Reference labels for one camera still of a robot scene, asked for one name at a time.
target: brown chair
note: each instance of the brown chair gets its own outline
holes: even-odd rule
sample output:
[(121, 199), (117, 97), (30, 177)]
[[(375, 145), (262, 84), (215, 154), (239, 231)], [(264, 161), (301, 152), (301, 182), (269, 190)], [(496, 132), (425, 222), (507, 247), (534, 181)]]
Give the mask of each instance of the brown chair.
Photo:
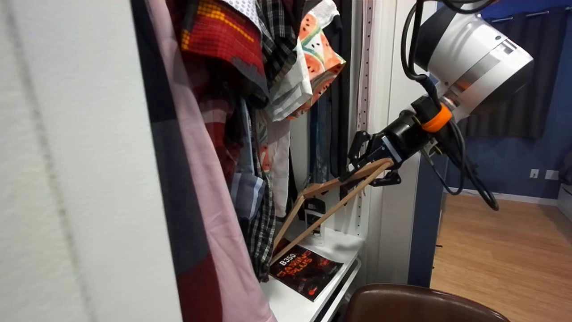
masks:
[(500, 313), (437, 290), (417, 286), (358, 288), (342, 313), (342, 322), (505, 322)]

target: window curtain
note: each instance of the window curtain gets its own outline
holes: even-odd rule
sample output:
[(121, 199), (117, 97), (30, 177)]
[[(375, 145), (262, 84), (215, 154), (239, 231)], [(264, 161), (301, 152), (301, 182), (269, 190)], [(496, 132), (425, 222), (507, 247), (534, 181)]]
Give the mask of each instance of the window curtain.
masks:
[(525, 48), (534, 63), (518, 77), (523, 86), (512, 86), (493, 95), (459, 125), (464, 136), (473, 138), (521, 138), (537, 140), (543, 134), (550, 109), (552, 88), (566, 30), (566, 9), (550, 9), (537, 14), (516, 14), (493, 20), (491, 25)]

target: orange joint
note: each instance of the orange joint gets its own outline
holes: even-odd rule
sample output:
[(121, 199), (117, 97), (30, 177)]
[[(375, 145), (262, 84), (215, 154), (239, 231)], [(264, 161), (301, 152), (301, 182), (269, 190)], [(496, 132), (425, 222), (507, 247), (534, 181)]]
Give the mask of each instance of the orange joint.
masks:
[(437, 132), (442, 129), (451, 118), (451, 113), (448, 111), (446, 106), (441, 106), (441, 111), (435, 113), (428, 122), (421, 123), (421, 129), (425, 132)]

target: red book cover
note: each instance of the red book cover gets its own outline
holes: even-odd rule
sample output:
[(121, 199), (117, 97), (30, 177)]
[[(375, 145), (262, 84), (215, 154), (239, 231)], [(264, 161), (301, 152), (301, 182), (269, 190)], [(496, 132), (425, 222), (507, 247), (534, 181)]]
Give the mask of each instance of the red book cover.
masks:
[[(280, 240), (276, 250), (287, 245), (287, 240)], [(269, 274), (287, 284), (299, 295), (314, 301), (326, 283), (335, 275), (341, 263), (330, 261), (316, 252), (310, 252), (299, 245), (291, 247), (278, 261), (269, 267)]]

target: wooden stick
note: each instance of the wooden stick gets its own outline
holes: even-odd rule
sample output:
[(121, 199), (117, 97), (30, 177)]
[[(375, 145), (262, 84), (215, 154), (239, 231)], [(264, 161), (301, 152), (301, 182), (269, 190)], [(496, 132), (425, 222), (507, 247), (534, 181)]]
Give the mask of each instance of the wooden stick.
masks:
[[(383, 170), (387, 170), (391, 166), (389, 159), (380, 159), (371, 163), (371, 166), (367, 166), (367, 170), (364, 172), (355, 172), (355, 175), (351, 175), (350, 181), (353, 181), (355, 177), (360, 179), (360, 175), (364, 175), (367, 172), (367, 175), (348, 193), (344, 195), (333, 207), (330, 207), (324, 215), (321, 215), (314, 224), (310, 224), (305, 231), (301, 231), (292, 241), (289, 241), (283, 249), (280, 249), (278, 254), (273, 256), (271, 263), (273, 265), (278, 258), (282, 258), (291, 247), (298, 245), (303, 238), (307, 238), (307, 234), (310, 234), (321, 222), (324, 222), (326, 218), (330, 218), (333, 213), (337, 213), (341, 207), (344, 207), (351, 199), (355, 199), (373, 179), (376, 179), (376, 175)], [(335, 182), (328, 181), (323, 186), (326, 186), (328, 190), (341, 186), (342, 182), (339, 182), (339, 179), (333, 179)], [(296, 199), (296, 207), (292, 207), (292, 211), (287, 213), (287, 218), (282, 225), (282, 229), (278, 231), (273, 245), (276, 245), (276, 241), (285, 234), (287, 225), (291, 224), (292, 216), (294, 216), (294, 209), (299, 209), (303, 204), (303, 199), (307, 197), (305, 193), (299, 193)]]

